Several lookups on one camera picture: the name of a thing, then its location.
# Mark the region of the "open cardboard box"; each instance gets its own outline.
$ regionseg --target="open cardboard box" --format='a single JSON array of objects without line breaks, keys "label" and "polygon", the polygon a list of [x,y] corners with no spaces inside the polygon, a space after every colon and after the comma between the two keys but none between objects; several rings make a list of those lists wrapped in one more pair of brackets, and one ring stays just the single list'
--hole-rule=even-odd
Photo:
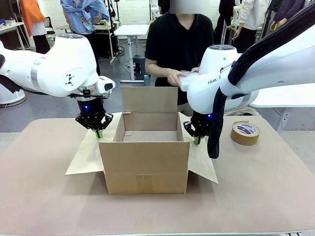
[{"label": "open cardboard box", "polygon": [[66,175],[104,171],[109,194],[185,193],[188,170],[215,183],[203,140],[196,146],[177,112],[177,88],[124,87],[123,113],[97,139],[88,131]]}]

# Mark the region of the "brown tape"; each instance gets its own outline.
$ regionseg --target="brown tape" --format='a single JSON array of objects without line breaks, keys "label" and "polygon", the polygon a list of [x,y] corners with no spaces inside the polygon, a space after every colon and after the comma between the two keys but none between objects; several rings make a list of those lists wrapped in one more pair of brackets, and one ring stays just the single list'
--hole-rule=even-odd
[{"label": "brown tape", "polygon": [[257,143],[260,129],[248,121],[238,121],[233,124],[231,139],[238,144],[251,146]]}]

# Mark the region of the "white shirt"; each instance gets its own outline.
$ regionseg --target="white shirt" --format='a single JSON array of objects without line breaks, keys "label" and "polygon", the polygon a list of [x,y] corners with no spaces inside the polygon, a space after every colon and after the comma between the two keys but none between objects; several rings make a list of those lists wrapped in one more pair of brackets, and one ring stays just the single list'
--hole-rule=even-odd
[{"label": "white shirt", "polygon": [[239,22],[244,23],[244,28],[257,30],[265,21],[270,0],[243,0],[241,4]]},{"label": "white shirt", "polygon": [[44,35],[46,34],[46,28],[44,22],[37,22],[31,24],[31,34],[32,36]]}]

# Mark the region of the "white wall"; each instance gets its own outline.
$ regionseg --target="white wall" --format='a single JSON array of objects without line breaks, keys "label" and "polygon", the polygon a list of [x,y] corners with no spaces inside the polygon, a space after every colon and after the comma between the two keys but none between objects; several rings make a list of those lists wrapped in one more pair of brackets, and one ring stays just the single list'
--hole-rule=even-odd
[{"label": "white wall", "polygon": [[[203,14],[212,20],[215,28],[219,17],[218,7],[220,0],[209,1],[210,7],[204,9],[205,12],[203,12]],[[56,29],[56,27],[67,24],[63,15],[63,9],[60,5],[60,0],[38,0],[38,4],[43,15],[45,17],[50,16],[55,32],[57,34],[63,33],[64,31]],[[114,1],[113,4],[115,11],[117,11]],[[147,24],[150,19],[149,0],[120,0],[118,2],[118,8],[122,25]]]},{"label": "white wall", "polygon": [[56,34],[64,33],[64,30],[56,29],[67,24],[60,0],[38,0],[38,5],[44,17],[50,16]]},{"label": "white wall", "polygon": [[[219,17],[220,0],[209,0],[210,7],[205,9],[205,14],[208,16],[214,25],[217,25]],[[147,24],[150,19],[149,0],[120,0],[118,2],[119,17],[123,25],[130,24]]]}]

